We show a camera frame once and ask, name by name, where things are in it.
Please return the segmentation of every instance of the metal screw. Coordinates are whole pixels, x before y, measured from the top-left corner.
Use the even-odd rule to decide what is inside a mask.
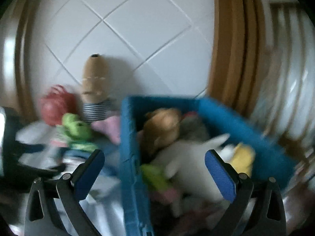
[[[40,177],[37,177],[34,179],[34,183],[39,183],[42,179]]]
[[[62,176],[62,179],[67,180],[67,179],[69,179],[70,177],[71,177],[71,174],[65,173],[65,174]]]
[[[269,181],[272,182],[272,183],[275,183],[275,182],[276,182],[276,179],[275,179],[273,176],[269,177],[268,179],[269,179]]]
[[[247,175],[245,173],[239,173],[238,176],[240,179],[243,179],[243,180],[247,178]]]

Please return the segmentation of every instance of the tile grout line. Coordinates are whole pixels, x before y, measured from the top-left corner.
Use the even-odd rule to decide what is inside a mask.
[[[70,58],[70,56],[74,53],[74,51],[76,50],[76,48],[78,48],[78,46],[84,41],[84,39],[98,26],[102,23],[102,20],[100,20],[99,22],[97,22],[95,24],[95,26],[93,26],[83,37],[82,39],[75,45],[75,47],[69,52],[69,55],[65,58],[64,63],[68,62],[68,59]]]
[[[108,24],[105,19],[112,13],[114,12],[117,8],[119,8],[121,5],[123,5],[124,3],[126,3],[129,0],[125,0],[124,2],[122,2],[121,4],[119,4],[115,9],[113,9],[111,12],[109,12],[104,18],[101,17],[101,15],[99,15],[96,11],[94,11],[94,9],[88,4],[86,3],[84,0],[80,0],[93,14],[95,14],[99,19],[101,19],[101,22],[103,22],[123,43],[124,45],[131,51],[131,53],[133,55],[135,55],[137,58],[139,58],[140,60],[144,60],[144,58],[141,56],[141,54],[138,53],[138,51],[131,45],[129,44],[122,36],[120,36],[113,28],[110,24]]]
[[[204,89],[204,90],[202,90],[200,93],[198,93],[198,94],[195,96],[195,98],[198,98],[198,97],[199,97],[199,95],[201,95],[201,94],[202,94],[202,92],[204,92],[206,89],[207,89],[207,88],[205,88],[205,89]]]
[[[183,35],[186,31],[190,30],[192,28],[192,26],[188,26],[187,28],[185,28],[184,30],[182,30],[180,33],[178,33],[177,35],[175,35],[172,39],[170,39],[169,41],[167,41],[165,44],[163,44],[160,48],[158,48],[155,52],[153,52],[149,57],[147,57],[147,59],[145,59],[142,63],[139,64],[139,66],[137,66],[135,69],[133,69],[130,73],[130,75],[128,77],[126,77],[122,82],[126,81],[131,75],[134,74],[134,72],[139,69],[141,66],[143,66],[145,63],[149,62],[150,59],[152,59],[154,56],[156,56],[158,53],[160,53],[162,50],[164,50],[165,48],[167,48],[169,45],[173,44],[174,41],[176,41],[176,39],[178,37],[180,37],[181,35]],[[152,68],[152,71],[159,76],[159,74],[154,70],[154,68]],[[172,88],[164,82],[164,84],[170,89],[172,90]]]
[[[103,17],[103,20],[105,20],[109,15],[111,15],[116,9],[118,9],[120,6],[122,6],[123,4],[125,4],[126,2],[128,2],[129,0],[125,0],[122,3],[120,3],[118,6],[116,6],[113,10],[111,10],[108,14],[105,15],[105,17]]]
[[[93,14],[95,14],[99,19],[103,19],[86,1],[80,0],[84,6],[86,6]]]
[[[145,61],[143,56],[141,56],[141,54],[138,53],[138,51],[130,43],[128,43],[122,36],[120,36],[120,34],[117,33],[110,24],[108,24],[105,20],[103,20],[103,23],[124,43],[124,45],[131,51],[133,55],[135,55],[142,61]]]
[[[169,1],[172,5],[174,5],[181,13],[183,13],[184,16],[188,19],[189,23],[190,23],[191,25],[193,25],[192,19],[186,14],[186,12],[184,12],[184,11],[182,10],[181,7],[179,7],[173,0],[168,0],[168,1]]]
[[[147,57],[147,59],[145,60],[145,62],[148,62],[150,59],[152,59],[154,56],[156,56],[157,54],[159,54],[161,51],[163,51],[164,49],[166,49],[168,46],[172,45],[176,39],[178,37],[180,37],[181,35],[185,34],[185,32],[189,31],[192,28],[192,26],[188,26],[186,28],[184,28],[182,31],[180,31],[177,35],[175,35],[173,38],[171,38],[170,40],[168,40],[166,43],[164,43],[161,47],[159,47],[156,51],[154,51],[149,57]]]
[[[50,17],[50,21],[57,15],[57,13],[69,2],[70,0],[67,0],[62,6],[61,8],[59,8],[59,10],[57,10],[51,17]]]
[[[63,63],[59,60],[59,58],[56,57],[56,55],[53,53],[53,51],[48,47],[48,45],[45,43],[45,46],[49,50],[49,52],[53,55],[53,57],[58,61],[58,63],[61,65],[61,67],[69,74],[69,76],[78,84],[81,86],[81,83],[68,71],[68,69],[63,65]]]

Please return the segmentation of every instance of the plush toy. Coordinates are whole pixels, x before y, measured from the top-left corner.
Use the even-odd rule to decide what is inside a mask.
[[[172,179],[174,187],[184,193],[213,203],[220,202],[223,197],[204,163],[204,156],[208,150],[222,145],[229,136],[223,134],[205,143],[178,140],[160,151],[151,164],[163,168],[166,178]]]
[[[110,112],[108,66],[99,54],[86,61],[82,77],[83,117],[88,123],[104,120]]]
[[[143,164],[140,168],[152,201],[167,205],[180,197],[179,192],[165,178],[162,169],[151,164]]]
[[[107,136],[113,144],[120,144],[120,116],[114,115],[105,120],[94,121],[91,127]]]
[[[71,149],[78,149],[87,152],[93,152],[97,146],[88,142],[92,138],[90,125],[80,121],[79,116],[72,113],[66,113],[62,117],[62,126],[58,127],[59,134]]]
[[[88,124],[79,120],[79,116],[66,113],[62,117],[62,125],[65,127],[65,134],[75,140],[89,140],[92,131]]]
[[[140,149],[152,157],[158,149],[172,144],[179,136],[181,112],[175,108],[160,108],[146,114]]]
[[[205,142],[210,139],[210,135],[202,119],[197,112],[188,112],[183,115],[180,122],[179,139]]]
[[[75,95],[69,93],[63,86],[55,85],[49,93],[40,99],[41,115],[50,126],[61,125],[65,113],[77,113]]]
[[[237,173],[245,173],[251,177],[254,159],[254,150],[248,145],[239,143],[234,149],[234,156],[228,163],[231,164]]]

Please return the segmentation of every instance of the striped fabric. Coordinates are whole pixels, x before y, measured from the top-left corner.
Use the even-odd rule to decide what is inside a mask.
[[[107,99],[97,104],[83,104],[83,118],[85,122],[92,123],[105,120],[111,111],[111,100]]]

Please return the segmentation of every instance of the wooden trim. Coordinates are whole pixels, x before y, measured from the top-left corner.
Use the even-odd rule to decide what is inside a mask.
[[[245,17],[243,0],[232,0],[231,56],[222,103],[232,106],[242,76],[245,51]]]
[[[221,101],[229,72],[232,43],[231,0],[215,0],[214,42],[207,94]]]
[[[239,86],[237,100],[235,102],[235,110],[239,114],[243,114],[247,100],[249,98],[250,89],[253,83],[254,72],[256,71],[256,52],[257,52],[257,19],[255,13],[254,0],[243,0],[245,13],[245,59],[242,79]]]
[[[33,121],[35,109],[24,67],[24,43],[30,0],[16,0],[4,44],[4,81],[7,104],[18,110],[25,122]]]

